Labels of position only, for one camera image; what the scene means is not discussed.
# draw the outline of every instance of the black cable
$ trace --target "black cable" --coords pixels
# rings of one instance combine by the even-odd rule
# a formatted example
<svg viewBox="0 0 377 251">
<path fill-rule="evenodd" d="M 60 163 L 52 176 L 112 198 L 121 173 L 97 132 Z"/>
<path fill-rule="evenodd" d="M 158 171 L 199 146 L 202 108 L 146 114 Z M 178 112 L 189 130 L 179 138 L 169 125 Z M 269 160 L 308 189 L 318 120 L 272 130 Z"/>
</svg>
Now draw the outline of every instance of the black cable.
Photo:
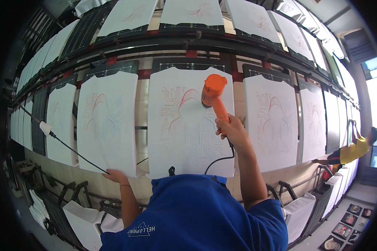
<svg viewBox="0 0 377 251">
<path fill-rule="evenodd" d="M 217 160 L 214 160 L 208 167 L 207 169 L 205 170 L 205 173 L 204 174 L 207 174 L 208 172 L 208 169 L 212 166 L 212 164 L 214 164 L 215 162 L 217 161 L 220 161 L 222 159 L 232 159 L 232 158 L 235 158 L 235 150 L 233 149 L 233 145 L 232 143 L 229 141 L 229 139 L 227 138 L 227 141 L 229 142 L 229 146 L 230 148 L 232 149 L 232 156 L 231 157 L 225 157 L 225 158 L 220 158 L 220 159 L 217 159 Z"/>
<path fill-rule="evenodd" d="M 65 145 L 68 149 L 70 149 L 71 151 L 73 151 L 74 153 L 76 153 L 78 156 L 80 156 L 81 158 L 83 158 L 86 162 L 90 163 L 91 165 L 93 165 L 94 167 L 98 168 L 99 170 L 101 170 L 102 172 L 105 172 L 107 174 L 110 174 L 108 172 L 106 172 L 104 169 L 98 167 L 97 165 L 95 165 L 94 163 L 90 162 L 89 160 L 87 160 L 86 158 L 84 158 L 83 156 L 81 156 L 80 153 L 77 153 L 76 150 L 72 149 L 71 147 L 69 147 L 66 143 L 64 143 L 63 141 L 61 141 L 60 138 L 57 138 L 57 136 L 52 132 L 50 131 L 49 133 L 50 136 L 52 136 L 53 138 L 56 138 L 58 141 L 60 141 L 60 143 L 62 143 L 63 145 Z"/>
<path fill-rule="evenodd" d="M 145 161 L 146 159 L 141 160 L 140 162 L 137 163 L 137 165 L 140 164 L 141 162 Z"/>
</svg>

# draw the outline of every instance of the printed logo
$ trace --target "printed logo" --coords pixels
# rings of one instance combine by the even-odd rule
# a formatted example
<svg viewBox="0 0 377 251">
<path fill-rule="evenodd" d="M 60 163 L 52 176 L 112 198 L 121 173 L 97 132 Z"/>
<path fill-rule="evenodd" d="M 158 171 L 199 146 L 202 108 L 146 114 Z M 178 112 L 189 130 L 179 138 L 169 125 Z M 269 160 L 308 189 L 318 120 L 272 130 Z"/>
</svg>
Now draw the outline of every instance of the printed logo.
<svg viewBox="0 0 377 251">
<path fill-rule="evenodd" d="M 138 227 L 130 229 L 127 234 L 129 234 L 129 237 L 150 236 L 150 232 L 154 231 L 155 226 L 146 225 L 145 222 L 142 222 Z"/>
</svg>

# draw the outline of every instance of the tiled wall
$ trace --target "tiled wall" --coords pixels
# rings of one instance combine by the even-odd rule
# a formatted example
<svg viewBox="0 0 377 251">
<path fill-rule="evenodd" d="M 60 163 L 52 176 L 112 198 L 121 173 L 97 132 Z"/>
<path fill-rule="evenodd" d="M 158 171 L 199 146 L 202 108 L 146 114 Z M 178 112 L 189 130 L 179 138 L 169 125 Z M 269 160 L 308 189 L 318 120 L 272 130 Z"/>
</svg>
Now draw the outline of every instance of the tiled wall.
<svg viewBox="0 0 377 251">
<path fill-rule="evenodd" d="M 173 51 L 153 51 L 153 52 L 144 52 L 144 53 L 132 53 L 128 55 L 119 56 L 121 58 L 131 57 L 131 56 L 143 56 L 137 59 L 128 59 L 128 60 L 139 60 L 139 69 L 151 69 L 153 58 L 156 57 L 156 54 L 159 53 L 185 53 L 183 50 L 173 50 Z M 199 55 L 205 54 L 205 52 L 198 52 Z M 211 55 L 218 56 L 219 53 L 210 53 Z M 237 56 L 238 68 L 240 69 L 243 63 L 251 63 L 257 66 L 261 66 L 261 61 L 256 59 L 251 59 L 247 57 Z M 273 69 L 279 69 L 279 66 L 273 65 Z M 78 79 L 82 79 L 82 74 L 84 71 L 79 71 Z M 147 126 L 147 111 L 148 111 L 148 90 L 149 90 L 149 79 L 138 80 L 137 83 L 137 94 L 136 94 L 136 106 L 135 106 L 135 125 L 136 126 Z M 241 119 L 244 123 L 246 117 L 246 100 L 244 95 L 244 88 L 242 82 L 234 82 L 234 104 L 235 104 L 235 115 Z M 78 101 L 79 92 L 76 92 L 75 100 Z M 136 130 L 136 147 L 137 147 L 137 162 L 148 157 L 148 145 L 147 145 L 147 130 Z M 120 199 L 120 191 L 117 183 L 114 183 L 102 176 L 100 173 L 95 173 L 87 170 L 82 170 L 79 168 L 63 165 L 61 163 L 52 161 L 44 156 L 41 156 L 33 151 L 25 149 L 26 159 L 31 159 L 34 163 L 38 163 L 42 166 L 43 171 L 49 175 L 65 182 L 69 183 L 75 181 L 76 184 L 87 180 L 88 189 L 92 193 L 96 193 L 109 198 L 118 198 Z M 149 172 L 148 160 L 143 161 L 138 166 L 143 173 Z M 227 188 L 230 190 L 232 196 L 237 200 L 241 200 L 241 190 L 240 190 L 240 172 L 238 168 L 237 159 L 235 160 L 235 176 L 227 179 Z M 266 183 L 272 185 L 279 190 L 278 181 L 283 180 L 291 185 L 300 183 L 307 178 L 310 178 L 312 175 L 319 172 L 316 164 L 311 162 L 302 163 L 293 167 L 283 168 L 271 172 L 263 173 L 262 176 Z M 141 176 L 139 178 L 129 178 L 131 188 L 137 198 L 141 203 L 148 203 L 152 195 L 152 186 L 151 179 L 147 176 Z M 306 191 L 313 189 L 313 186 L 316 184 L 316 179 L 312 179 L 309 182 L 298 186 L 294 189 L 298 196 L 303 196 Z M 60 194 L 62 186 L 59 185 L 56 188 L 50 188 L 55 193 Z M 85 196 L 80 193 L 79 196 L 83 206 L 88 206 Z M 98 199 L 91 198 L 93 206 L 95 208 L 99 207 Z M 289 203 L 291 198 L 289 193 L 284 193 L 282 195 L 283 203 Z"/>
</svg>

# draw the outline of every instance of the orange heat gun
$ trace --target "orange heat gun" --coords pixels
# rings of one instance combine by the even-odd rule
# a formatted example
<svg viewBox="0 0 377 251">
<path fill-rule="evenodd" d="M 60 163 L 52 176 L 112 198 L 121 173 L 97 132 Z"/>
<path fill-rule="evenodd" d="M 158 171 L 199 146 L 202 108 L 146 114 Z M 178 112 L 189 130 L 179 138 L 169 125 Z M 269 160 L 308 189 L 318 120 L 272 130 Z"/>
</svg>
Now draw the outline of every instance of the orange heat gun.
<svg viewBox="0 0 377 251">
<path fill-rule="evenodd" d="M 216 117 L 220 118 L 230 124 L 230 117 L 223 106 L 221 95 L 225 89 L 227 80 L 218 74 L 211 74 L 205 80 L 203 93 L 201 94 L 201 102 L 205 108 L 213 107 Z"/>
</svg>

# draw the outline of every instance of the power cord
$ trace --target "power cord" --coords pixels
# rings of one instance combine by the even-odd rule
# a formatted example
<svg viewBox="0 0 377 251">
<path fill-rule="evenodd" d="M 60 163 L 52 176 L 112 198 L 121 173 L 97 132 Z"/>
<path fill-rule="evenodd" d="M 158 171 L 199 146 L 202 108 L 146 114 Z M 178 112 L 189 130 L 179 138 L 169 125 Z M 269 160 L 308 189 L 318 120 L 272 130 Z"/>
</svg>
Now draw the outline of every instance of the power cord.
<svg viewBox="0 0 377 251">
<path fill-rule="evenodd" d="M 207 169 L 205 170 L 205 173 L 204 174 L 207 174 L 208 172 L 208 169 L 212 166 L 212 164 L 214 164 L 215 162 L 217 161 L 220 161 L 222 159 L 232 159 L 232 158 L 235 158 L 235 150 L 233 149 L 233 145 L 232 143 L 230 142 L 230 140 L 227 138 L 227 141 L 229 142 L 229 146 L 230 148 L 232 149 L 232 156 L 231 157 L 225 157 L 225 158 L 220 158 L 220 159 L 217 159 L 217 160 L 214 160 L 208 167 Z"/>
</svg>

